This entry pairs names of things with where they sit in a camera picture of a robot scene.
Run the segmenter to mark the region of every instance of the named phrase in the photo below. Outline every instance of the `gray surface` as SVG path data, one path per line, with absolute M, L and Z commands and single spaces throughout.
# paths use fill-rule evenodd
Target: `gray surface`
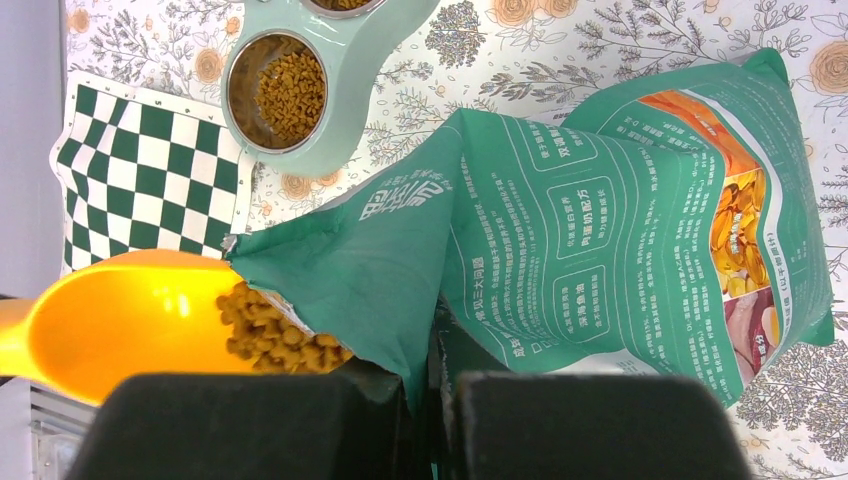
M 34 297 L 59 277 L 62 197 L 48 152 L 61 133 L 64 13 L 5 0 L 0 15 L 0 292 Z

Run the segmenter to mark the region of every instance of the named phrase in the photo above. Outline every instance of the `brand name on bag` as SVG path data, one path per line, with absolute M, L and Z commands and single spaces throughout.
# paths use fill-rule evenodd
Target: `brand name on bag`
M 387 188 L 377 190 L 371 195 L 359 220 L 401 208 L 420 207 L 436 195 L 451 190 L 450 182 L 443 179 L 441 174 L 423 173 L 416 170 L 413 175 L 397 176 L 384 181 L 380 186 Z

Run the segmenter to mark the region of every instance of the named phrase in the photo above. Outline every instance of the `green square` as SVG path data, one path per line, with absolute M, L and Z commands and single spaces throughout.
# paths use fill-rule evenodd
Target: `green square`
M 130 227 L 130 246 L 156 248 L 159 244 L 159 227 L 144 222 L 133 222 Z
M 182 237 L 180 239 L 180 251 L 201 254 L 203 253 L 203 245 L 189 238 Z
M 218 135 L 220 133 L 221 127 L 218 125 L 209 122 L 200 122 L 197 125 L 197 149 L 217 157 Z
M 221 243 L 224 241 L 224 237 L 226 237 L 229 233 L 229 224 L 210 217 L 206 223 L 206 237 L 203 239 L 203 243 L 206 244 L 207 247 L 220 249 Z
M 81 248 L 86 252 L 91 251 L 91 238 L 88 235 L 88 229 L 77 222 L 71 227 L 71 243 L 77 248 Z
M 120 215 L 124 218 L 132 218 L 133 202 L 135 194 L 123 188 L 106 186 L 106 211 Z
M 79 199 L 79 195 L 76 192 L 68 190 L 67 198 L 65 199 L 65 211 L 68 214 L 73 215 L 74 209 L 77 206 L 77 200 Z
M 124 116 L 124 112 L 127 110 L 127 105 L 130 102 L 124 100 L 123 98 L 119 98 L 117 102 L 115 102 L 115 109 L 112 110 L 112 116 L 109 118 L 109 125 L 118 126 L 121 123 L 121 118 Z
M 82 144 L 73 138 L 69 138 L 64 145 L 62 145 L 62 149 L 59 150 L 59 155 L 56 157 L 56 162 L 66 167 L 71 167 L 74 164 L 74 159 L 77 157 L 77 153 L 79 152 Z
M 89 147 L 97 148 L 100 145 L 100 139 L 103 138 L 103 132 L 106 131 L 106 124 L 97 120 L 91 121 L 91 126 L 88 127 L 88 134 L 85 136 L 83 143 Z
M 128 162 L 138 162 L 138 134 L 117 129 L 115 141 L 112 143 L 112 156 Z
M 122 253 L 127 253 L 129 251 L 130 251 L 129 247 L 127 247 L 123 243 L 118 242 L 117 240 L 112 240 L 111 238 L 109 239 L 109 256 L 110 257 L 114 257 L 114 256 L 120 255 Z
M 89 117 L 94 116 L 94 107 L 97 106 L 97 90 L 80 85 L 77 89 L 76 111 Z
M 191 164 L 194 162 L 194 149 L 172 143 L 168 152 L 168 171 L 191 177 Z
M 88 228 L 92 232 L 101 235 L 109 235 L 109 220 L 106 212 L 99 208 L 94 208 L 91 205 L 87 206 L 88 213 Z
M 174 233 L 183 232 L 185 222 L 185 208 L 165 200 L 162 203 L 162 221 L 159 226 Z
M 136 170 L 135 191 L 162 198 L 165 196 L 165 176 L 164 170 L 139 165 Z
M 83 200 L 88 200 L 88 178 L 76 171 L 71 172 L 71 176 L 74 177 L 74 183 L 77 186 L 77 195 Z
M 141 107 L 141 128 L 139 129 L 141 135 L 171 141 L 173 126 L 172 112 L 147 105 Z
M 213 184 L 219 190 L 236 193 L 238 191 L 238 165 L 219 158 Z
M 106 183 L 109 177 L 109 155 L 99 151 L 94 152 L 88 164 L 87 173 L 89 178 Z
M 73 250 L 73 246 L 71 245 L 71 242 L 69 242 L 68 239 L 66 238 L 65 239 L 65 263 L 68 264 L 69 266 L 71 265 L 71 259 L 73 258 L 73 251 L 74 250 Z
M 208 215 L 210 203 L 212 203 L 212 187 L 190 180 L 186 208 Z

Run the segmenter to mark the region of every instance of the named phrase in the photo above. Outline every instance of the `bowl rim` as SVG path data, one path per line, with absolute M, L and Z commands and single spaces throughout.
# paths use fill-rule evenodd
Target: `bowl rim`
M 230 95 L 230 85 L 232 83 L 231 81 L 232 81 L 232 78 L 233 78 L 233 72 L 236 70 L 236 65 L 238 64 L 239 60 L 241 60 L 241 57 L 244 54 L 244 52 L 247 51 L 248 48 L 250 48 L 254 44 L 256 44 L 258 41 L 260 41 L 264 38 L 267 38 L 267 37 L 271 37 L 271 36 L 287 36 L 287 37 L 294 38 L 295 40 L 303 43 L 306 46 L 306 48 L 308 48 L 312 52 L 312 54 L 315 55 L 315 59 L 318 60 L 318 65 L 321 66 L 321 71 L 324 74 L 324 105 L 321 107 L 321 114 L 318 117 L 318 123 L 315 124 L 315 126 L 312 128 L 312 131 L 310 131 L 309 134 L 303 140 L 299 141 L 298 143 L 296 143 L 296 144 L 294 144 L 290 147 L 285 147 L 285 148 L 263 147 L 262 145 L 259 145 L 258 143 L 254 142 L 250 137 L 248 137 L 247 134 L 242 129 L 242 126 L 236 120 L 235 115 L 233 115 L 232 95 Z M 327 73 L 327 66 L 324 64 L 324 60 L 321 57 L 320 53 L 318 53 L 318 49 L 315 48 L 315 45 L 312 44 L 312 42 L 310 42 L 303 35 L 301 35 L 297 32 L 294 32 L 292 30 L 288 30 L 288 29 L 285 29 L 285 28 L 271 28 L 271 29 L 262 30 L 261 32 L 258 32 L 256 34 L 254 34 L 253 36 L 251 36 L 250 38 L 248 38 L 244 43 L 241 44 L 238 51 L 235 52 L 235 55 L 233 55 L 233 61 L 230 64 L 230 68 L 227 71 L 226 82 L 227 83 L 225 85 L 225 90 L 226 90 L 225 94 L 226 94 L 227 101 L 226 101 L 225 108 L 227 109 L 227 115 L 229 115 L 229 117 L 232 119 L 233 126 L 235 127 L 238 135 L 242 139 L 244 139 L 244 141 L 248 145 L 250 145 L 251 148 L 254 148 L 261 153 L 279 155 L 279 154 L 284 154 L 284 153 L 288 153 L 288 152 L 292 152 L 294 150 L 297 150 L 298 148 L 302 147 L 305 143 L 307 143 L 309 140 L 311 140 L 312 137 L 315 135 L 315 133 L 318 131 L 318 129 L 326 121 L 327 105 L 330 103 L 330 85 L 329 85 L 329 76 L 328 76 L 328 73 Z
M 313 0 L 300 0 L 300 3 L 312 13 L 322 17 L 332 18 L 334 20 L 345 20 L 365 15 L 385 2 L 386 0 L 370 0 L 365 5 L 351 10 L 330 10 L 316 4 Z

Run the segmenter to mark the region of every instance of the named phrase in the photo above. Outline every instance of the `double pet bowl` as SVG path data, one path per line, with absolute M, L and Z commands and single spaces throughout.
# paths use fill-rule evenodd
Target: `double pet bowl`
M 439 0 L 371 0 L 347 11 L 314 0 L 245 0 L 244 28 L 221 79 L 227 126 L 244 150 L 283 173 L 329 175 L 356 150 L 374 79 L 389 54 L 432 13 Z M 288 146 L 260 117 L 260 73 L 291 37 L 315 55 L 326 82 L 323 111 L 311 133 Z

